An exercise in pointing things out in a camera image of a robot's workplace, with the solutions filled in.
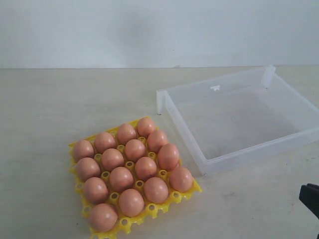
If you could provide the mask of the clear plastic container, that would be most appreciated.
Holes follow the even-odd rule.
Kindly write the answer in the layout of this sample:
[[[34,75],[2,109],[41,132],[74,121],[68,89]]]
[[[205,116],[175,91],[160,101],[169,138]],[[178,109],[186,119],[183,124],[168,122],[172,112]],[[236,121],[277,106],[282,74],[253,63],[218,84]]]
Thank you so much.
[[[203,175],[319,138],[319,111],[264,66],[157,91]]]

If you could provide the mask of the brown egg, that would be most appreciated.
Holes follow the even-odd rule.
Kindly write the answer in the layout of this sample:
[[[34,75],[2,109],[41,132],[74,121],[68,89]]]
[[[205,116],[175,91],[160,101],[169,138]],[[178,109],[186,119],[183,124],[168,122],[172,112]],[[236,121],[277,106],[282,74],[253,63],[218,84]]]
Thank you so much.
[[[116,192],[123,192],[133,186],[134,178],[126,167],[116,167],[109,176],[111,187]]]
[[[117,147],[115,138],[105,131],[96,135],[94,145],[98,153],[103,153],[109,148]]]
[[[118,214],[113,206],[107,203],[96,205],[89,214],[89,225],[97,232],[111,230],[118,220]]]
[[[82,158],[93,158],[94,155],[95,150],[93,145],[91,144],[91,142],[84,139],[76,142],[72,150],[72,156],[76,163]]]
[[[80,159],[75,166],[76,174],[81,182],[91,177],[100,177],[101,169],[99,164],[90,157]]]
[[[167,136],[160,129],[156,129],[153,132],[151,132],[147,138],[148,150],[151,152],[158,153],[160,148],[167,143]]]
[[[139,136],[148,138],[150,133],[156,130],[155,122],[150,117],[144,117],[137,123],[137,132]]]
[[[127,217],[137,216],[144,208],[142,195],[136,189],[127,189],[119,197],[119,207]]]
[[[116,167],[124,166],[125,160],[120,151],[115,148],[109,148],[103,152],[101,164],[106,171],[111,172]]]
[[[172,144],[167,143],[158,152],[158,164],[161,169],[172,171],[179,162],[179,150]]]
[[[150,202],[162,204],[168,197],[168,187],[161,178],[152,177],[145,182],[144,193]]]
[[[186,192],[192,187],[193,176],[187,168],[180,166],[170,173],[169,183],[176,191]]]
[[[97,205],[106,202],[108,198],[108,188],[101,178],[92,177],[85,181],[83,194],[90,204]]]
[[[147,154],[145,145],[138,139],[129,140],[125,145],[124,152],[126,158],[132,162],[136,162],[138,159],[146,156]]]
[[[135,164],[136,176],[139,180],[146,181],[157,174],[157,165],[153,159],[144,156]]]
[[[126,145],[131,139],[137,138],[137,133],[132,125],[124,123],[119,126],[116,136],[119,144]]]

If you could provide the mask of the yellow plastic egg tray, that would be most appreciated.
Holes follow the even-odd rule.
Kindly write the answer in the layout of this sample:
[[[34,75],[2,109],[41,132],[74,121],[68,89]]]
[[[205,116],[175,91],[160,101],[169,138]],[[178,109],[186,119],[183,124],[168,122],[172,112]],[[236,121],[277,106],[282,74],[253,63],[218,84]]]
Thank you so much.
[[[164,169],[157,169],[156,176],[161,178],[162,180],[164,180],[164,182],[168,186],[168,197],[162,204],[155,204],[155,203],[151,203],[150,201],[148,201],[144,195],[144,184],[145,183],[144,183],[144,181],[139,180],[136,177],[135,163],[132,161],[128,161],[126,159],[125,146],[118,143],[118,139],[116,136],[118,128],[119,128],[119,126],[114,127],[114,128],[110,128],[110,129],[106,130],[105,132],[110,133],[116,139],[117,150],[123,155],[123,157],[125,159],[125,167],[128,170],[130,170],[130,172],[133,175],[133,178],[134,178],[133,188],[141,193],[141,195],[143,196],[145,205],[144,205],[142,212],[139,213],[135,217],[126,217],[121,212],[120,207],[119,207],[119,203],[118,203],[120,193],[114,191],[113,188],[111,187],[111,185],[109,184],[109,177],[110,177],[111,172],[104,170],[104,168],[101,164],[102,154],[97,153],[97,151],[96,151],[93,159],[100,165],[100,168],[103,170],[100,178],[104,182],[107,183],[108,190],[109,190],[109,196],[107,197],[106,203],[111,204],[112,206],[114,206],[116,208],[116,211],[119,215],[119,219],[115,223],[115,226],[112,229],[110,229],[108,232],[97,232],[91,226],[89,226],[90,232],[91,232],[90,239],[117,239],[117,234],[120,231],[124,231],[125,234],[129,234],[131,232],[132,224],[140,225],[140,224],[144,223],[144,220],[146,217],[152,217],[152,219],[155,219],[158,217],[158,213],[160,210],[163,213],[167,213],[169,211],[169,207],[171,204],[173,204],[173,203],[178,204],[182,201],[183,198],[185,198],[186,200],[190,199],[193,196],[193,193],[195,191],[202,192],[201,187],[199,186],[198,182],[194,178],[193,178],[193,182],[192,182],[192,187],[190,189],[188,189],[185,192],[176,191],[174,188],[171,187],[171,185],[169,183],[170,172],[167,172]],[[73,157],[73,148],[74,148],[76,143],[77,143],[77,141],[70,143],[68,145],[69,146],[69,153],[71,155],[71,166],[70,166],[69,171],[70,171],[70,173],[73,173],[75,175],[75,191],[80,195],[82,205],[83,205],[82,217],[88,218],[91,210],[95,207],[95,205],[89,203],[85,199],[84,191],[83,191],[84,182],[76,174],[75,166],[76,166],[77,162],[75,162],[75,159]]]

